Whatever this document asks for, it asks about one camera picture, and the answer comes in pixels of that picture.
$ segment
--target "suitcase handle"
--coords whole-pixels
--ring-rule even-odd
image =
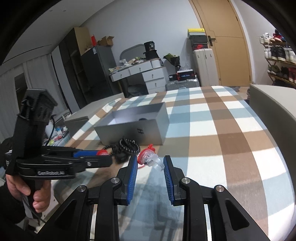
[[[187,80],[183,80],[183,81],[175,80],[175,85],[180,85],[180,84],[185,84],[185,83],[187,83]]]

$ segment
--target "door handle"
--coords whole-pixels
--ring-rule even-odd
[[[216,41],[216,39],[212,39],[210,35],[208,35],[208,40],[210,42],[210,46],[213,46],[213,42],[212,41]]]

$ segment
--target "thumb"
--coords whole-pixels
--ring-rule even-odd
[[[26,196],[30,195],[30,193],[31,193],[30,188],[28,187],[28,185],[25,183],[25,181],[20,176],[13,177],[13,184],[15,185],[17,190],[19,192],[21,192],[22,194],[24,194]]]

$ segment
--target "human hand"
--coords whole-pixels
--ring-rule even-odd
[[[22,200],[21,193],[26,196],[29,196],[31,193],[30,188],[20,176],[6,175],[6,182],[11,195],[19,201]],[[37,190],[33,195],[33,207],[35,208],[37,213],[44,212],[48,208],[50,195],[51,181],[45,180],[43,182],[42,188],[40,190]]]

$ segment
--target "suitcase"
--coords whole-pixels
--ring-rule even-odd
[[[218,72],[212,49],[193,51],[193,58],[201,86],[219,85]]]
[[[200,83],[197,79],[194,80],[183,80],[183,81],[171,81],[165,85],[166,91],[169,90],[178,90],[178,89],[186,89],[186,88],[194,88],[199,87]]]

